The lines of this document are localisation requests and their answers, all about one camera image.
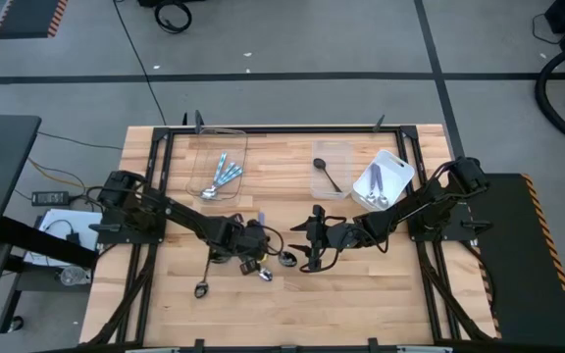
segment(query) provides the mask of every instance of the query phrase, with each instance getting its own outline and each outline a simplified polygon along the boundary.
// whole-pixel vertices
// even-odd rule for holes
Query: black mat
[[[468,201],[491,272],[501,341],[565,346],[565,275],[527,176],[489,174],[489,192]]]
[[[0,39],[56,35],[68,0],[10,0],[0,21]]]

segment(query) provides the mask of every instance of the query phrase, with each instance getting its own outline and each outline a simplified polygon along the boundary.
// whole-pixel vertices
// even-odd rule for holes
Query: wooden tabletop
[[[120,169],[144,175],[152,129],[129,128]],[[430,176],[450,159],[446,138],[441,125],[420,125],[418,132]],[[239,212],[249,220],[263,212],[266,225],[280,231],[286,244],[308,243],[304,233],[288,230],[304,222],[316,203],[327,215],[351,218],[367,212],[350,196],[339,201],[311,196],[314,140],[352,144],[352,180],[379,150],[397,155],[395,138],[388,133],[250,135],[238,203],[210,207],[185,192],[196,155],[194,138],[176,137],[168,195],[206,215]],[[412,159],[409,143],[407,148]],[[100,259],[80,341],[94,336],[121,301],[130,249],[130,245],[119,245]],[[495,336],[477,260],[456,243],[445,243],[443,249],[455,297],[483,331]],[[334,268],[320,274],[305,275],[271,258],[266,266],[274,280],[265,282],[258,276],[242,276],[237,259],[211,265],[210,291],[205,298],[195,299],[193,288],[202,279],[207,251],[192,232],[168,223],[156,260],[145,346],[192,346],[196,338],[204,338],[207,346],[364,345],[369,337],[376,337],[380,344],[433,342],[415,244],[405,224],[389,237],[386,254],[374,247],[345,250]],[[291,251],[300,264],[306,262],[302,254]],[[325,264],[333,252],[327,252]],[[440,299],[437,304],[442,331],[448,337]],[[131,312],[128,339],[133,338],[138,303]]]

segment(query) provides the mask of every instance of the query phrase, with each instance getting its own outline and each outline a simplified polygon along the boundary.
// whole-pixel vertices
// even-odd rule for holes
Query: floor mat
[[[68,0],[10,0],[0,21],[0,39],[51,38]]]

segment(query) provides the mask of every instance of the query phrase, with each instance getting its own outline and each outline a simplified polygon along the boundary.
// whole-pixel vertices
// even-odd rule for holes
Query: gray floor
[[[549,3],[425,0],[442,70],[538,72],[559,52],[531,36],[531,17]],[[189,6],[192,28],[171,36],[156,27],[151,10],[134,0],[120,4],[151,75],[431,71],[413,0],[354,6],[343,0],[209,0]],[[550,34],[540,24],[539,32]],[[140,74],[110,0],[70,1],[55,38],[0,40],[0,76]],[[466,153],[487,171],[533,177],[565,266],[565,137],[539,112],[533,85],[449,81],[447,88]],[[381,114],[385,123],[444,123],[432,80],[154,82],[153,88],[169,124],[195,109],[209,125],[373,123]],[[549,91],[565,113],[565,81],[552,82]],[[37,115],[42,131],[112,145],[123,143],[127,126],[161,123],[145,83],[0,85],[0,114]],[[120,154],[39,136],[31,157],[95,185],[118,167]],[[63,186],[26,166],[17,189]],[[6,210],[29,224],[43,212],[16,194]],[[11,280],[0,283],[0,310]],[[0,335],[0,351],[75,345],[86,300],[84,294],[25,293],[18,314],[27,326]]]

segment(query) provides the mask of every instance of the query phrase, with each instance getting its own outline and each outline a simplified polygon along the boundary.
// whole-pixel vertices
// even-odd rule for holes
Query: white container
[[[326,170],[341,192],[334,191],[324,171],[313,166],[313,160],[321,158]],[[310,161],[311,195],[317,199],[341,200],[352,190],[352,145],[345,141],[314,141]]]
[[[370,180],[372,172],[370,166],[352,185],[352,199],[363,206],[368,211],[382,211],[393,206],[398,200],[398,196],[404,187],[411,181],[415,171],[413,167],[403,162],[400,158],[394,156],[391,152],[381,150],[374,158],[377,166],[381,168],[381,177],[383,179],[383,195],[387,198],[387,205],[373,204],[366,201],[366,196],[370,193]],[[375,195],[379,195],[379,184],[374,188]]]

